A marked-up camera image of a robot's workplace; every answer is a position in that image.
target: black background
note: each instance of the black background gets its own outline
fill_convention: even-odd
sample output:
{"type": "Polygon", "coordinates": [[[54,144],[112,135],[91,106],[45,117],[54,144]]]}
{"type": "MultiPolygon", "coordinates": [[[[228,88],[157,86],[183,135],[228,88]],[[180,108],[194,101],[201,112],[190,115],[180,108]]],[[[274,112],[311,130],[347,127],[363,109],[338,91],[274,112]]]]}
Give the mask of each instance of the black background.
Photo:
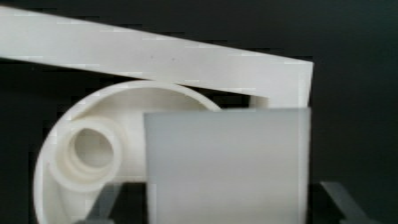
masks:
{"type": "MultiPolygon", "coordinates": [[[[340,181],[370,217],[398,223],[396,1],[14,0],[6,4],[311,60],[311,181],[340,181]]],[[[0,222],[34,223],[30,180],[52,125],[78,99],[130,79],[0,62],[0,222]]],[[[245,98],[235,99],[229,103],[245,103],[245,98]]]]}

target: white plastic part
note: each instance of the white plastic part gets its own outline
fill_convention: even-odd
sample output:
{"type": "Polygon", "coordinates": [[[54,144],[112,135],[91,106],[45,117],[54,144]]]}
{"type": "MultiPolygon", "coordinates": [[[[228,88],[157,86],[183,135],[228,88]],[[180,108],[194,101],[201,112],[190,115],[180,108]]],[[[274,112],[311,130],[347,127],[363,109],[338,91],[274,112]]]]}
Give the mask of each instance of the white plastic part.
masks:
{"type": "Polygon", "coordinates": [[[309,110],[148,114],[146,139],[151,224],[304,224],[309,110]]]}
{"type": "Polygon", "coordinates": [[[155,81],[93,93],[52,129],[36,166],[34,205],[41,224],[86,218],[107,181],[146,181],[144,112],[219,110],[189,88],[155,81]]]}
{"type": "Polygon", "coordinates": [[[0,57],[265,97],[254,107],[308,106],[311,62],[4,6],[0,57]]]}

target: translucent plastic block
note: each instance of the translucent plastic block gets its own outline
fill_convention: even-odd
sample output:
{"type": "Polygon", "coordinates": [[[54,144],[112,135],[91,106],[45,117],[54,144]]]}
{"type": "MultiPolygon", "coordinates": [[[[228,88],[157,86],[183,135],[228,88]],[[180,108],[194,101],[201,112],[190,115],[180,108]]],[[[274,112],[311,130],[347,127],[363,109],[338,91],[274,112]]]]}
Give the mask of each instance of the translucent plastic block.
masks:
{"type": "Polygon", "coordinates": [[[309,110],[146,115],[151,224],[302,224],[309,110]]]}

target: white flange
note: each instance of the white flange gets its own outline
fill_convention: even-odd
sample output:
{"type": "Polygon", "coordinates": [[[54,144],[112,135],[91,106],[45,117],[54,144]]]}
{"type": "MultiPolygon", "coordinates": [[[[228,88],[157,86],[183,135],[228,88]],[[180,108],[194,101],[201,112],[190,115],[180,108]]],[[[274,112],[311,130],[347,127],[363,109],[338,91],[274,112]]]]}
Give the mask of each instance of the white flange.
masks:
{"type": "Polygon", "coordinates": [[[36,167],[34,205],[41,224],[86,218],[109,181],[146,181],[144,112],[219,110],[189,88],[155,81],[93,93],[52,129],[36,167]]]}

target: white plastic bar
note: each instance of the white plastic bar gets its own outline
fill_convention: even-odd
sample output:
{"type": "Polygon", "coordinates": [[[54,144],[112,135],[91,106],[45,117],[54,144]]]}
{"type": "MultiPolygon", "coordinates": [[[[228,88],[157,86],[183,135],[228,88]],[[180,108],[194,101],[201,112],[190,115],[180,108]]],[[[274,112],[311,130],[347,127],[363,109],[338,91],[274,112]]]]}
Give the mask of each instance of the white plastic bar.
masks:
{"type": "Polygon", "coordinates": [[[306,107],[313,63],[0,6],[0,57],[306,107]]]}

